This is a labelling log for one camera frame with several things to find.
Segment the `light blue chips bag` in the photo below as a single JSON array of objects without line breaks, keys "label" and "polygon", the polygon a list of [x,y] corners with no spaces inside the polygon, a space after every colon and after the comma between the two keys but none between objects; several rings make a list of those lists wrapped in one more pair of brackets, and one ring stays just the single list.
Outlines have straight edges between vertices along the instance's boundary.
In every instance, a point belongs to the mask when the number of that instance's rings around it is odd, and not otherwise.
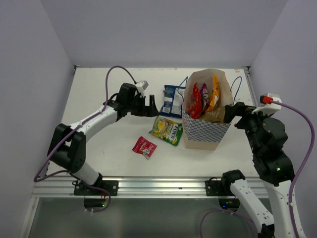
[{"label": "light blue chips bag", "polygon": [[205,112],[199,119],[211,123],[224,123],[225,107],[214,109],[213,111]]}]

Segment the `dark blue snack packet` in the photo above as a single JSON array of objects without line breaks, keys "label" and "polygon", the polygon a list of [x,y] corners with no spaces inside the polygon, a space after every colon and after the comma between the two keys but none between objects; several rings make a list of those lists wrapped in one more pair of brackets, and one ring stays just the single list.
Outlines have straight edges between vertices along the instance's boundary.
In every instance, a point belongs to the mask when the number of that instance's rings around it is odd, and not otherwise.
[{"label": "dark blue snack packet", "polygon": [[165,85],[163,105],[159,111],[160,116],[182,118],[182,105],[185,87]]}]

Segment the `orange snack packet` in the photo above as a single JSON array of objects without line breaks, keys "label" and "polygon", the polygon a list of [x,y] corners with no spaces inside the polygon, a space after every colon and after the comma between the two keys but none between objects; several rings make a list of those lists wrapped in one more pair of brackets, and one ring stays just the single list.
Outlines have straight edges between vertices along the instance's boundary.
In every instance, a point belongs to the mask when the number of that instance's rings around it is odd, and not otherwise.
[{"label": "orange snack packet", "polygon": [[218,101],[220,99],[220,86],[218,82],[218,77],[216,75],[213,75],[212,78],[213,78],[213,89],[209,97],[209,106],[205,110],[205,112],[211,112],[214,109],[216,109],[218,105]]}]

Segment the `green Fox's candy bag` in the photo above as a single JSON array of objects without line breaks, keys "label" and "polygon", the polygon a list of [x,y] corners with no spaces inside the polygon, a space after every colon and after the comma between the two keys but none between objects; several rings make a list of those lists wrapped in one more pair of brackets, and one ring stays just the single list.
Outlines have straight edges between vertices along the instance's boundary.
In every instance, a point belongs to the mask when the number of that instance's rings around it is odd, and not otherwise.
[{"label": "green Fox's candy bag", "polygon": [[177,146],[183,134],[183,125],[162,116],[157,116],[149,134]]}]

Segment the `purple white snack packet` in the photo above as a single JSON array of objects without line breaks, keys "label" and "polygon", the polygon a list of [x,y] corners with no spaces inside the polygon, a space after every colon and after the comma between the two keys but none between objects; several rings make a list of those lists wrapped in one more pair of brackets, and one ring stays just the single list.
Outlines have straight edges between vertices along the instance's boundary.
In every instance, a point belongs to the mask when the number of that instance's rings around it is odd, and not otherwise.
[{"label": "purple white snack packet", "polygon": [[209,94],[205,83],[201,86],[200,93],[202,98],[202,113],[204,113],[209,107]]}]

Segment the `blue checkered paper bag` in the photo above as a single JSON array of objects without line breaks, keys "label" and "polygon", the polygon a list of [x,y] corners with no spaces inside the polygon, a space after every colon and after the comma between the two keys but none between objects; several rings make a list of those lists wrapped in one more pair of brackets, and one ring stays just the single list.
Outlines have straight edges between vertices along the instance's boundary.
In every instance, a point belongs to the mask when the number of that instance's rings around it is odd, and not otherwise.
[{"label": "blue checkered paper bag", "polygon": [[220,99],[217,108],[234,104],[243,81],[243,77],[238,70],[236,70],[235,77],[230,80],[227,79],[228,73],[219,69],[203,69],[190,75],[186,81],[182,105],[185,147],[188,149],[215,150],[230,127],[231,123],[211,123],[201,119],[192,119],[185,112],[195,83],[197,83],[199,89],[205,83],[210,97],[213,89],[213,75],[218,77],[220,86]]}]

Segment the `red cookie snack bag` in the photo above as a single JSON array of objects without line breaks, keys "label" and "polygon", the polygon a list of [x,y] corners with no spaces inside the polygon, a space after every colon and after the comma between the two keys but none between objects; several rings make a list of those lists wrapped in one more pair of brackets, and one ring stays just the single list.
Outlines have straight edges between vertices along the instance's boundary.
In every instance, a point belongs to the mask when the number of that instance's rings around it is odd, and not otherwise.
[{"label": "red cookie snack bag", "polygon": [[186,105],[185,112],[192,119],[199,119],[202,114],[202,97],[200,89],[197,83],[194,84],[192,94],[190,96],[190,101]]}]

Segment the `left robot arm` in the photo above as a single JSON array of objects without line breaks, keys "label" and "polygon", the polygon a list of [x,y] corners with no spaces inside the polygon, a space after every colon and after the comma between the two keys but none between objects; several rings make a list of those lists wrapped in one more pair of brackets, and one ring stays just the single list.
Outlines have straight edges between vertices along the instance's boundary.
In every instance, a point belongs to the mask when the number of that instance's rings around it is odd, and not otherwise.
[{"label": "left robot arm", "polygon": [[91,194],[99,194],[103,188],[101,174],[86,162],[86,143],[127,114],[150,118],[158,116],[154,95],[150,95],[149,105],[146,105],[147,87],[147,81],[135,85],[123,83],[119,92],[91,115],[71,125],[58,125],[48,151],[49,160],[85,182],[85,188]]}]

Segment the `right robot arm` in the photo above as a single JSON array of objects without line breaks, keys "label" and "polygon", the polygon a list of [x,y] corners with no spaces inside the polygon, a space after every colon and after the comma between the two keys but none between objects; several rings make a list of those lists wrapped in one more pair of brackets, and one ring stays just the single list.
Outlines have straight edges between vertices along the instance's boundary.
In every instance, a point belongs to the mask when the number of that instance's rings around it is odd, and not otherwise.
[{"label": "right robot arm", "polygon": [[240,120],[237,129],[245,131],[254,167],[267,191],[271,211],[268,211],[249,187],[239,170],[225,172],[220,188],[225,194],[238,197],[252,221],[260,238],[304,238],[295,198],[295,183],[300,170],[294,171],[290,158],[282,148],[288,136],[285,125],[272,117],[282,107],[295,112],[299,110],[288,106],[276,97],[265,96],[262,107],[247,106],[238,102],[225,106],[225,122],[235,117]]}]

